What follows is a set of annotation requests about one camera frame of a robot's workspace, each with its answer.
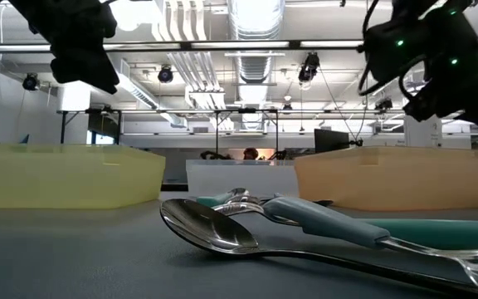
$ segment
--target person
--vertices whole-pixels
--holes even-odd
[[[259,153],[257,152],[257,149],[254,149],[254,148],[245,149],[243,154],[244,154],[243,159],[257,159],[257,156],[259,155]]]

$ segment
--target ceiling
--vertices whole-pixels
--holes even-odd
[[[339,0],[288,0],[280,39],[361,39],[361,26],[366,13],[366,1],[348,1],[347,7],[338,7]],[[205,14],[205,28],[208,38],[226,40],[229,38],[228,15],[226,0],[205,1],[208,8]],[[370,25],[386,22],[390,18],[390,1],[380,1],[378,8],[371,18]],[[468,8],[466,15],[478,33],[478,6]],[[40,36],[34,36],[28,31],[26,20],[13,8],[0,6],[0,42],[5,43],[35,43],[44,42]],[[142,25],[132,32],[123,32],[118,29],[115,37],[108,42],[141,42],[153,41],[150,25]],[[305,59],[305,51],[284,51],[285,56],[275,57],[274,68],[271,73],[271,82],[275,86],[269,87],[268,101],[274,106],[281,107],[285,95],[291,96],[293,106],[299,109],[322,109],[333,103],[333,99],[345,109],[362,109],[363,99],[357,96],[357,78],[365,65],[363,55],[356,51],[320,51],[320,68],[325,72],[324,82],[318,74],[307,91],[301,91],[297,84],[296,70]],[[183,98],[185,84],[176,74],[174,80],[168,84],[161,84],[157,79],[158,71],[163,64],[169,64],[166,53],[121,53],[131,65],[132,79],[139,81],[146,89],[160,99],[160,103],[171,109],[187,109]],[[222,51],[213,51],[212,62],[215,67],[219,83],[226,92],[225,101],[228,105],[237,101],[237,79],[234,63],[231,58],[224,57]],[[45,82],[55,83],[49,73],[48,63],[51,55],[19,54],[3,55],[3,68],[12,72],[27,73],[36,71],[41,73],[40,78]],[[368,100],[370,105],[383,96],[391,96],[394,105],[400,106],[402,97],[396,86],[392,84]],[[123,109],[137,107],[136,99],[126,91],[119,91],[111,96],[102,91],[92,92],[92,101],[107,103]]]

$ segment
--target white duct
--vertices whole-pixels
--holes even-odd
[[[285,0],[228,0],[232,36],[236,40],[276,40],[280,35]],[[266,99],[268,86],[259,84],[269,81],[273,57],[238,57],[236,59],[239,97],[247,104],[261,108]],[[248,124],[256,129],[259,124]]]

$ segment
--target spoon bowl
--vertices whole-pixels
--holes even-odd
[[[317,252],[260,248],[252,234],[235,220],[188,199],[170,199],[160,207],[162,220],[180,238],[201,249],[232,257],[297,257],[386,277],[458,296],[478,297],[478,289],[421,273],[407,272]]]

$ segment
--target gray table surface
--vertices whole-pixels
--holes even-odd
[[[158,207],[153,201],[107,211],[0,210],[0,298],[448,297],[319,262],[216,257],[169,231]],[[256,214],[235,219],[262,247],[326,252],[467,281],[454,262],[307,236]]]

